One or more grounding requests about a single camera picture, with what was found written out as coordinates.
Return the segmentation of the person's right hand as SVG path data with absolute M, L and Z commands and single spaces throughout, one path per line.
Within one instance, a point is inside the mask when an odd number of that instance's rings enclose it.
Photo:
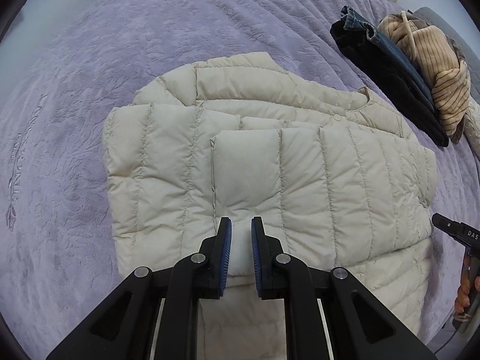
M 475 288 L 477 291 L 480 290 L 480 278 L 477 276 L 475 281 L 472 282 L 469 279 L 469 274 L 464 272 L 461 275 L 460 286 L 454 304 L 456 313 L 464 313 L 465 309 L 470 306 L 470 290 L 472 288 Z

